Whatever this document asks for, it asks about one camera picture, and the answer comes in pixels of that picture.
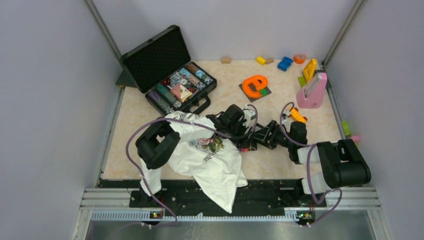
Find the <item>white printed t-shirt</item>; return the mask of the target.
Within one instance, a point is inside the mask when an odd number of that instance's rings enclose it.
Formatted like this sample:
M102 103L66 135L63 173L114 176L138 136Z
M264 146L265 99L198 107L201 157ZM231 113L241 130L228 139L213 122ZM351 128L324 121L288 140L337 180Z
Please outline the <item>white printed t-shirt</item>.
M167 115L180 141L168 160L176 173L194 177L202 191L227 213L232 213L237 189L248 184L242 156L227 138L215 136L213 122L193 113Z

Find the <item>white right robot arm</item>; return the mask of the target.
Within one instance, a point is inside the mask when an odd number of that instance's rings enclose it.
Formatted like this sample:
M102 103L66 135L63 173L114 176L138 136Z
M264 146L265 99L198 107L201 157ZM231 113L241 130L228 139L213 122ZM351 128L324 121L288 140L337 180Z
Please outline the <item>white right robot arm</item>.
M292 162L306 165L306 177L297 181L293 192L293 200L299 206L307 206L314 194L371 181L371 170L352 139L309 145L305 123L294 121L287 131L275 120L259 126L251 139L269 149L282 146Z

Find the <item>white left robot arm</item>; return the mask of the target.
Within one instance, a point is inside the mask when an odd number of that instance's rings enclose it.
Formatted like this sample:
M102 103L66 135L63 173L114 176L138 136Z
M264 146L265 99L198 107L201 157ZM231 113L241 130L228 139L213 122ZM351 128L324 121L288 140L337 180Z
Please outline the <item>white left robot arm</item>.
M149 207L160 202L164 165L193 177L210 198L234 197L247 184L240 149L251 136L258 110L231 105L218 114L201 116L173 111L150 122L135 142L140 159L141 200Z

